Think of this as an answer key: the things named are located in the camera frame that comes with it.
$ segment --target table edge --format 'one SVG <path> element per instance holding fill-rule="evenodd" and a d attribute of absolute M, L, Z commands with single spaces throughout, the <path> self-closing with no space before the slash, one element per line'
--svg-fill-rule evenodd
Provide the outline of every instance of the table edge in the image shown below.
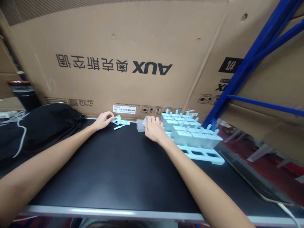
<path fill-rule="evenodd" d="M 174 220 L 177 222 L 206 223 L 202 214 L 183 212 L 156 212 L 136 210 L 114 210 L 82 207 L 61 207 L 61 206 L 37 206 L 28 205 L 21 215 L 39 215 L 54 217 L 90 217 L 108 219 L 136 219 L 136 220 Z M 280 226 L 296 227 L 291 218 L 248 216 L 255 226 Z M 304 225 L 304 218 L 298 218 L 301 225 Z"/>

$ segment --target blue shelf frame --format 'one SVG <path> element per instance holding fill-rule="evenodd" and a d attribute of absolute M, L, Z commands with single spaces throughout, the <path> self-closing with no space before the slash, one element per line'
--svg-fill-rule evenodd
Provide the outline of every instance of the blue shelf frame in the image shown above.
<path fill-rule="evenodd" d="M 206 128 L 209 124 L 212 124 L 212 130 L 215 131 L 216 120 L 222 115 L 231 100 L 239 100 L 304 117 L 303 110 L 256 101 L 235 95 L 263 58 L 304 30 L 304 20 L 302 20 L 278 38 L 287 22 L 292 18 L 293 14 L 302 2 L 303 0 L 281 0 L 279 2 L 259 36 L 246 54 L 238 70 L 233 75 L 222 95 L 219 97 L 213 109 L 202 124 L 202 127 Z"/>

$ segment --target red floor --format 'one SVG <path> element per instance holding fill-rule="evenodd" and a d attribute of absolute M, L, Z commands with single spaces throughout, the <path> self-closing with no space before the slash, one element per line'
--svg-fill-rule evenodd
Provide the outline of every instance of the red floor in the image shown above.
<path fill-rule="evenodd" d="M 223 128 L 224 127 L 219 126 L 220 132 L 218 135 L 225 140 L 231 134 L 226 133 Z M 266 154 L 255 162 L 249 162 L 246 159 L 256 151 L 255 144 L 246 138 L 241 139 L 239 142 L 237 142 L 236 139 L 237 137 L 228 143 L 223 141 L 223 144 L 232 152 L 238 154 L 260 175 L 271 181 L 295 202 L 304 206 L 304 184 L 295 180 L 295 178 L 304 174 L 303 167 L 289 163 L 282 168 L 277 168 L 276 165 L 281 162 L 281 159 L 272 154 Z"/>

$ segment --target barcode label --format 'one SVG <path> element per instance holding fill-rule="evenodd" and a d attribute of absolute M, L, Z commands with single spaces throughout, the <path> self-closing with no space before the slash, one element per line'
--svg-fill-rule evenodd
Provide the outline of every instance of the barcode label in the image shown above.
<path fill-rule="evenodd" d="M 113 112 L 135 114 L 136 113 L 136 107 L 113 105 Z"/>

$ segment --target forearm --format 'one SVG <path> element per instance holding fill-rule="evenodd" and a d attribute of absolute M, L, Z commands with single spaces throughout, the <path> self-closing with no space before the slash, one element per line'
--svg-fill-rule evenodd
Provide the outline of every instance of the forearm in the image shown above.
<path fill-rule="evenodd" d="M 160 142 L 212 228 L 254 227 L 233 200 L 169 138 Z"/>
<path fill-rule="evenodd" d="M 95 131 L 90 126 L 83 129 L 32 157 L 0 180 L 1 227 L 8 226 Z"/>

